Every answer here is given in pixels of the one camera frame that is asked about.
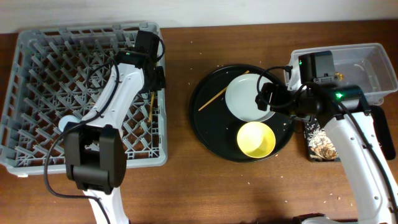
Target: white wall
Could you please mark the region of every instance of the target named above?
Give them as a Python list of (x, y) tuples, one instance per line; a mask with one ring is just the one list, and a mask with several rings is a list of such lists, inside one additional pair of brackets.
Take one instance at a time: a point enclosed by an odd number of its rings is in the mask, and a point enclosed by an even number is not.
[(154, 21), (161, 27), (398, 18), (398, 0), (0, 0), (0, 33)]

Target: wooden chopstick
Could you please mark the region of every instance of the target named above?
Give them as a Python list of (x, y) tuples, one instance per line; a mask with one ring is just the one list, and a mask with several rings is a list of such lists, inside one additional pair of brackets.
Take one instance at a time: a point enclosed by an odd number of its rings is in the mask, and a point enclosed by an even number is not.
[(150, 112), (149, 112), (148, 123), (152, 122), (152, 110), (154, 109), (155, 92), (153, 91), (151, 95), (152, 96), (150, 97)]
[(215, 95), (212, 99), (210, 99), (209, 101), (207, 101), (207, 103), (205, 103), (201, 108), (199, 108), (198, 111), (201, 111), (203, 108), (205, 108), (207, 105), (209, 105), (213, 100), (215, 100), (217, 97), (219, 97), (221, 94), (223, 94), (223, 93), (226, 91), (227, 88), (228, 88), (228, 86), (225, 87), (223, 90), (221, 90), (219, 93), (217, 93), (217, 95)]

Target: white round object in dish rack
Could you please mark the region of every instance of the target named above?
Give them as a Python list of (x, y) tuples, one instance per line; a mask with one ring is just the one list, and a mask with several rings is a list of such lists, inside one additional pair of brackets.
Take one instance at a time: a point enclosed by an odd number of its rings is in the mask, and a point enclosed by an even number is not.
[[(245, 74), (236, 77), (228, 85), (225, 93), (225, 102), (230, 112), (237, 118), (246, 121), (265, 121), (275, 114), (273, 111), (261, 111), (255, 102), (257, 96), (258, 74)], [(260, 89), (264, 83), (270, 83), (263, 77), (260, 81)]]

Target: black round tray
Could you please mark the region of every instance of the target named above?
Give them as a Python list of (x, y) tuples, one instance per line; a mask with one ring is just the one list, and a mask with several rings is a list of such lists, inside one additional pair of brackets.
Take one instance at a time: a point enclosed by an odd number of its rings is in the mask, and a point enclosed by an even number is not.
[[(198, 111), (208, 100), (228, 86), (234, 78), (247, 70), (257, 74), (264, 71), (262, 68), (252, 65), (230, 65), (218, 69), (198, 84), (193, 91), (189, 106), (190, 122), (197, 138), (214, 154), (235, 162), (256, 162), (270, 158), (277, 154), (293, 135), (293, 126), (290, 124), (289, 118), (275, 113), (270, 119), (263, 122), (275, 133), (275, 149), (264, 158), (254, 159), (243, 154), (238, 147), (236, 135), (246, 122), (232, 115), (225, 103), (225, 94)], [(278, 78), (270, 73), (266, 74), (266, 77), (274, 83), (283, 85)]]

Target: yellow bowl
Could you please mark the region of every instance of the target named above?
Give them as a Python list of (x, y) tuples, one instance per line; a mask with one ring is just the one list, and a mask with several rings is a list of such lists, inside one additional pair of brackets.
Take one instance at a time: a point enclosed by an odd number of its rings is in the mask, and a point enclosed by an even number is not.
[(241, 151), (251, 158), (266, 157), (275, 148), (274, 132), (261, 122), (249, 122), (243, 125), (236, 139)]

